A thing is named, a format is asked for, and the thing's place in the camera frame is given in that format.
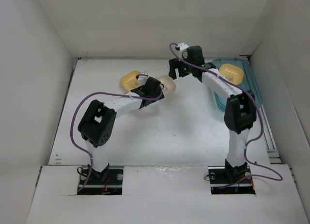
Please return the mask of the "cream panda plate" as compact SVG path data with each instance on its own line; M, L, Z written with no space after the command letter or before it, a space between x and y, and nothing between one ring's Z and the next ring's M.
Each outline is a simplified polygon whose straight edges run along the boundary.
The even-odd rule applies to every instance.
M168 75L160 75L157 76L156 79L163 85L162 92L165 97L168 97L175 92L176 84Z

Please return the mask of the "yellow panda plate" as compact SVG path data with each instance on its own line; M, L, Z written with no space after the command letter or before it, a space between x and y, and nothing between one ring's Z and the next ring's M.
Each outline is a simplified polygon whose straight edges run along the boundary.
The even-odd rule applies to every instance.
M121 78L120 83L127 92L140 86L137 80L137 75L139 74L140 71L131 71Z
M219 68L219 72L231 83L240 85L243 81L244 72L240 67L232 64L223 64Z

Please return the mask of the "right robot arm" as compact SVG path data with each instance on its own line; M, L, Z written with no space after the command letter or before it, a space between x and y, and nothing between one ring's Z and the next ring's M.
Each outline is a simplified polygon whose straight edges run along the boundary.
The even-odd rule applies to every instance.
M249 131L257 118L254 94L242 91L238 85L227 80L215 65L206 63L200 46L171 43L169 48L175 56L169 61L169 76L172 79L192 75L226 102L224 122L230 139L224 177L229 182L236 182L248 166L244 150Z

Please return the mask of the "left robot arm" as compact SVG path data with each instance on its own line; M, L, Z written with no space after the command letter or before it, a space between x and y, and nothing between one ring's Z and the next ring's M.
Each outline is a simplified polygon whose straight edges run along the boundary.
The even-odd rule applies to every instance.
M77 126L86 145L84 148L79 147L79 150L90 158L84 173L86 180L101 184L109 177L109 163L104 145L112 136L116 119L164 99L170 92L175 91L175 88L169 88L160 76L138 74L135 79L135 86L128 93L107 93L115 97L112 101L92 100Z

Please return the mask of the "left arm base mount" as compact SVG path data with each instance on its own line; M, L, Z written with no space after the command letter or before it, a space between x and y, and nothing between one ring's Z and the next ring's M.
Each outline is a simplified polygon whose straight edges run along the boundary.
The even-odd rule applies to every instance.
M83 187L88 172L89 165L87 167L77 168L77 173L79 174L77 195L122 195L124 178L123 166L110 166L109 170L104 172L103 181L92 173L87 184Z

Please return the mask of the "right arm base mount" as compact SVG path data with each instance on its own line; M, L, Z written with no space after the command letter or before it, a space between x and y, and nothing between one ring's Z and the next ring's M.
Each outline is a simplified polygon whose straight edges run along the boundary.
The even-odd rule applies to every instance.
M224 166L209 166L204 180L210 183L212 195L256 194L250 168L247 163L232 167L225 161Z

